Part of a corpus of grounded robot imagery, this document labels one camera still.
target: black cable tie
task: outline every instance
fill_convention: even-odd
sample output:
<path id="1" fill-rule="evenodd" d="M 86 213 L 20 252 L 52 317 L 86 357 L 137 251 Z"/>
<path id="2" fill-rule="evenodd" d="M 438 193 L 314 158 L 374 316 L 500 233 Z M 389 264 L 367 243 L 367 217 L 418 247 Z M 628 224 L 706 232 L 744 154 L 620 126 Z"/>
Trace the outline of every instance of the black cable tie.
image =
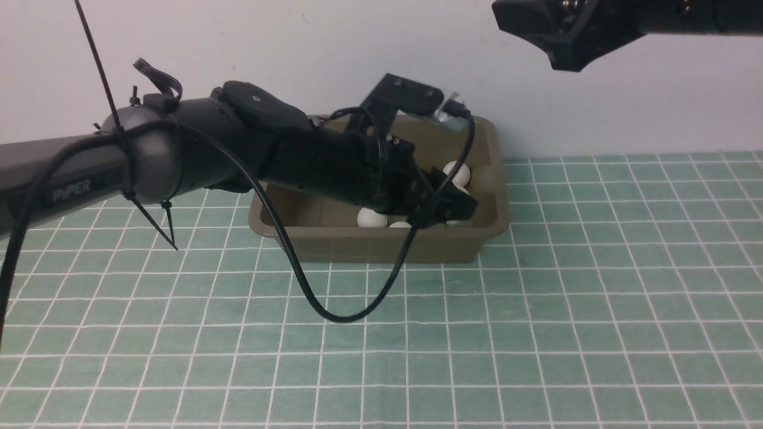
<path id="1" fill-rule="evenodd" d="M 138 207 L 138 210 L 140 210 L 141 213 L 143 213 L 143 216 L 148 219 L 148 221 L 151 223 L 153 228 L 158 232 L 162 237 L 164 237 L 165 240 L 167 240 L 167 243 L 169 243 L 170 246 L 172 246 L 173 249 L 177 250 L 178 247 L 175 245 L 175 233 L 172 232 L 172 239 L 167 237 L 167 234 L 162 230 L 162 228 L 159 226 L 159 224 L 156 223 L 156 221 L 153 220 L 151 217 L 151 214 L 143 207 L 143 205 L 135 198 L 135 191 L 125 191 L 122 193 L 124 197 L 129 201 L 135 204 L 135 207 Z"/>
<path id="2" fill-rule="evenodd" d="M 175 228 L 172 226 L 172 203 L 167 201 L 162 201 L 161 203 L 162 208 L 164 209 L 164 212 L 167 213 L 167 223 L 169 224 L 169 235 L 172 237 L 172 244 L 175 244 Z"/>

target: white wall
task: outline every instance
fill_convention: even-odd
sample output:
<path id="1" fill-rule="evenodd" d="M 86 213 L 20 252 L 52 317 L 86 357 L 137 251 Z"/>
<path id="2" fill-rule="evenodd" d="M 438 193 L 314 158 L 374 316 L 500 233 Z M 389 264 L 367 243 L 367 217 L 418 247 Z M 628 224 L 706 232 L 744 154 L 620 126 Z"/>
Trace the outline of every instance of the white wall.
<path id="1" fill-rule="evenodd" d="M 763 147 L 763 38 L 650 36 L 552 71 L 500 32 L 491 0 L 83 0 L 114 96 L 143 56 L 202 97 L 237 79 L 308 113 L 355 105 L 385 72 L 461 92 L 504 153 Z M 69 0 L 0 2 L 0 142 L 82 134 L 108 114 Z"/>

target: cutting mat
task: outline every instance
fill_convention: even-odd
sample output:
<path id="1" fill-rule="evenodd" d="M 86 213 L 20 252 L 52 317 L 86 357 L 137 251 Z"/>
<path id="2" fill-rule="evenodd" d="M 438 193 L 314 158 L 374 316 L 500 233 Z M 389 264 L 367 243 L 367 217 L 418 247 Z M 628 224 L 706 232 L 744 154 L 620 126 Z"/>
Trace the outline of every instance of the cutting mat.
<path id="1" fill-rule="evenodd" d="M 179 252 L 107 201 L 27 236 L 0 425 L 759 429 L 761 160 L 506 160 L 510 230 L 351 325 L 249 230 L 251 195 L 178 198 Z M 339 313 L 388 268 L 305 267 Z"/>

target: gray arm segment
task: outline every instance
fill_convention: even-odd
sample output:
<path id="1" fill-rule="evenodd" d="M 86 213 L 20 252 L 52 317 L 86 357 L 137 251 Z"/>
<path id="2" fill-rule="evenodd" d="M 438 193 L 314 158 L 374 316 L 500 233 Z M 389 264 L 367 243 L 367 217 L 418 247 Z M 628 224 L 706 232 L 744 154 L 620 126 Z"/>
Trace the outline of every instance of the gray arm segment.
<path id="1" fill-rule="evenodd" d="M 6 238 L 37 172 L 62 148 L 89 135 L 0 145 L 0 239 Z M 73 156 L 46 187 L 32 225 L 60 218 L 128 189 L 130 165 L 117 146 Z"/>

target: ping pong ball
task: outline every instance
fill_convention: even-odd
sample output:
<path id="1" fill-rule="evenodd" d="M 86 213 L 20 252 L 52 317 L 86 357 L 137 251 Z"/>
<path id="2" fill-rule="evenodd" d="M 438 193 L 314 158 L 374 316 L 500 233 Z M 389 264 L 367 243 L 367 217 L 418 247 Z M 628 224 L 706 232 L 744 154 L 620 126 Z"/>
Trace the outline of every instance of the ping pong ball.
<path id="1" fill-rule="evenodd" d="M 456 166 L 455 161 L 451 161 L 445 165 L 443 168 L 443 173 L 450 174 L 450 171 L 453 170 L 453 167 Z M 469 183 L 469 179 L 472 178 L 472 172 L 469 170 L 469 167 L 466 166 L 466 164 L 462 165 L 459 169 L 459 172 L 456 173 L 455 176 L 453 176 L 453 185 L 457 186 L 466 186 Z"/>
<path id="2" fill-rule="evenodd" d="M 379 214 L 370 208 L 358 211 L 358 226 L 363 228 L 380 228 L 387 226 L 387 216 Z"/>

